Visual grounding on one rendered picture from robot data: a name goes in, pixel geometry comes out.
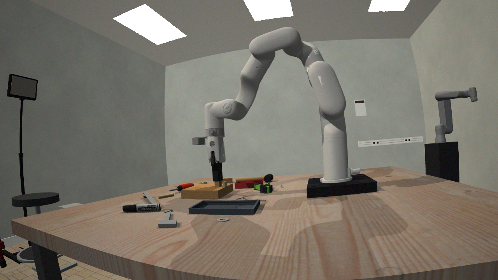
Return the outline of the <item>red open-top tray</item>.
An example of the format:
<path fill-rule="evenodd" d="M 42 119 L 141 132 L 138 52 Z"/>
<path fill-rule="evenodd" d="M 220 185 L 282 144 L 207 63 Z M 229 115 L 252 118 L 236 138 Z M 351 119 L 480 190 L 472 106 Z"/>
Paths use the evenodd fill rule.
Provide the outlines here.
<path fill-rule="evenodd" d="M 263 180 L 238 181 L 235 183 L 235 189 L 254 188 L 254 183 L 263 184 Z"/>

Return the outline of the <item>light brown wooden board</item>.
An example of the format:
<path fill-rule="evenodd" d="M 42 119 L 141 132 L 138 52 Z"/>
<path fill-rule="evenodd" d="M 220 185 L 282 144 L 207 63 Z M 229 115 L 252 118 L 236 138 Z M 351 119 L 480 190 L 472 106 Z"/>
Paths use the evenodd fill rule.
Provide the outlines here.
<path fill-rule="evenodd" d="M 181 198 L 186 199 L 220 199 L 233 191 L 233 183 L 223 182 L 221 187 L 215 183 L 200 183 L 181 190 Z"/>

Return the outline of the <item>red-handled screwdriver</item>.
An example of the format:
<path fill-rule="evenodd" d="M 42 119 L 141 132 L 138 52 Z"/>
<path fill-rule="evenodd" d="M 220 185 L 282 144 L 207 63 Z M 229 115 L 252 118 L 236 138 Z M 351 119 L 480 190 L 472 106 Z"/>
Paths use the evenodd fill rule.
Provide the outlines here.
<path fill-rule="evenodd" d="M 192 186 L 194 186 L 194 184 L 193 184 L 193 183 L 186 183 L 186 184 L 179 185 L 179 186 L 177 187 L 177 189 L 171 189 L 171 190 L 169 190 L 169 191 L 173 191 L 173 190 L 178 190 L 178 191 L 181 191 L 182 189 L 186 189 L 186 188 L 189 188 L 189 187 L 192 187 Z"/>

